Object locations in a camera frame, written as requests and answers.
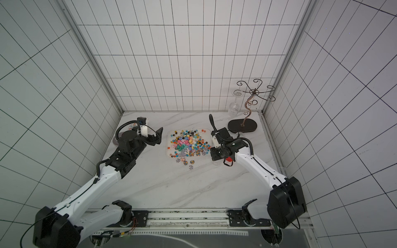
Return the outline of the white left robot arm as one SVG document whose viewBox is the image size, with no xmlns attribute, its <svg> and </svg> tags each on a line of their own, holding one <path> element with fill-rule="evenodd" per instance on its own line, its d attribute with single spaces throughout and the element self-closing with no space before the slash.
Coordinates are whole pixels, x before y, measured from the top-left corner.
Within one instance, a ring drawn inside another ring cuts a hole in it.
<svg viewBox="0 0 397 248">
<path fill-rule="evenodd" d="M 76 248 L 81 241 L 113 224 L 137 225 L 130 204 L 116 200 L 102 210 L 85 215 L 88 208 L 136 165 L 147 146 L 161 144 L 163 128 L 149 134 L 146 119 L 139 117 L 115 131 L 118 147 L 96 165 L 95 176 L 53 208 L 39 210 L 33 224 L 33 245 L 38 248 Z"/>
</svg>

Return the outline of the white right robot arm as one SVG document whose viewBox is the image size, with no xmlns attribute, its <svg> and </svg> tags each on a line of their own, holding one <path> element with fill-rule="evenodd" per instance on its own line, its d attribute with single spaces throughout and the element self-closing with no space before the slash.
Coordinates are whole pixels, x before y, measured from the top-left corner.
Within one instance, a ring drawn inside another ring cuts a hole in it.
<svg viewBox="0 0 397 248">
<path fill-rule="evenodd" d="M 212 160 L 222 161 L 228 167 L 233 166 L 234 163 L 242 165 L 265 187 L 267 201 L 259 202 L 255 198 L 245 203 L 241 210 L 228 211 L 229 214 L 238 217 L 232 223 L 255 226 L 258 222 L 265 220 L 279 228 L 293 225 L 300 229 L 299 217 L 307 211 L 300 181 L 295 177 L 284 176 L 256 156 L 248 138 L 233 138 L 226 128 L 217 129 L 211 114 L 209 121 L 213 127 L 211 132 L 213 146 L 210 149 Z"/>
</svg>

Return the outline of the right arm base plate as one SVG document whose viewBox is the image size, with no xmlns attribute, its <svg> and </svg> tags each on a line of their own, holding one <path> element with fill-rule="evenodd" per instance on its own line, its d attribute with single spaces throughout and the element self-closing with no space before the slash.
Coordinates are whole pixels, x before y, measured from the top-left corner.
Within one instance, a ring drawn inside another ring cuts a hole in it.
<svg viewBox="0 0 397 248">
<path fill-rule="evenodd" d="M 231 227 L 270 227 L 271 220 L 268 219 L 255 219 L 248 211 L 248 206 L 257 199 L 253 199 L 245 203 L 241 210 L 227 210 L 229 225 Z"/>
</svg>

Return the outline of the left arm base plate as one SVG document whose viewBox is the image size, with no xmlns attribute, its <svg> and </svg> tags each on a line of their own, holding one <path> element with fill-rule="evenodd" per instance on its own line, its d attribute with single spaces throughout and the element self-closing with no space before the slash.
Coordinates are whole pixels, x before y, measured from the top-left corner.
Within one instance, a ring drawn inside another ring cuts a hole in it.
<svg viewBox="0 0 397 248">
<path fill-rule="evenodd" d="M 128 214 L 122 215 L 122 218 L 119 222 L 109 225 L 108 227 L 145 227 L 148 220 L 149 211 L 147 210 L 132 210 Z"/>
</svg>

